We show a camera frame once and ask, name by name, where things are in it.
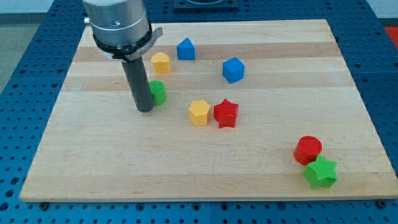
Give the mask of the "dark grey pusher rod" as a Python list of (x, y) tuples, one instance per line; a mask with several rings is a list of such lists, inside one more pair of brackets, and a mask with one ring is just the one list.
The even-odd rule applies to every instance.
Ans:
[(154, 107), (154, 100), (152, 98), (142, 58), (140, 57), (133, 61), (122, 62), (122, 66), (136, 108), (143, 113), (150, 112)]

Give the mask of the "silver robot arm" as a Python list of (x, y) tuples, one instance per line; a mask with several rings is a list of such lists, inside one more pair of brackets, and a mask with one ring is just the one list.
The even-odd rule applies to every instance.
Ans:
[(163, 35), (152, 28), (143, 0), (83, 0), (98, 48), (123, 66), (135, 106), (140, 112), (154, 107), (143, 55)]

